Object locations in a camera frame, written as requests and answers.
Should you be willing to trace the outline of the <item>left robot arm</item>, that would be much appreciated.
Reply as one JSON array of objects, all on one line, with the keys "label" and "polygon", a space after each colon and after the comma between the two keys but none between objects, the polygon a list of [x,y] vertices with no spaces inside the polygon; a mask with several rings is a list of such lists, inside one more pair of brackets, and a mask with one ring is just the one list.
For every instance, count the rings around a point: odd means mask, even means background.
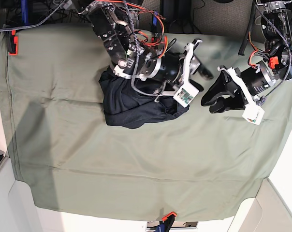
[{"label": "left robot arm", "polygon": [[[256,13],[261,17],[263,49],[251,38]],[[267,98],[264,91],[274,92],[284,81],[292,80],[292,1],[254,0],[240,56],[247,44],[253,49],[247,59],[248,68],[240,71],[219,66],[219,77],[201,98],[201,105],[209,107],[210,113],[262,106]]]}]

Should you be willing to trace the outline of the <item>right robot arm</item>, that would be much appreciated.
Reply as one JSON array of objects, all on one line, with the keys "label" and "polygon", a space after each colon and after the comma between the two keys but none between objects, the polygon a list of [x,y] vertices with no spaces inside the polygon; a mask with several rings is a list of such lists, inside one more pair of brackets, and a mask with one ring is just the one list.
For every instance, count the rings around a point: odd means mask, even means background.
[{"label": "right robot arm", "polygon": [[99,2],[89,15],[111,64],[99,80],[107,119],[171,119],[187,112],[203,87],[192,80],[195,73],[212,74],[196,57],[196,38],[182,53],[170,51],[166,36],[153,43],[140,41],[127,3]]}]

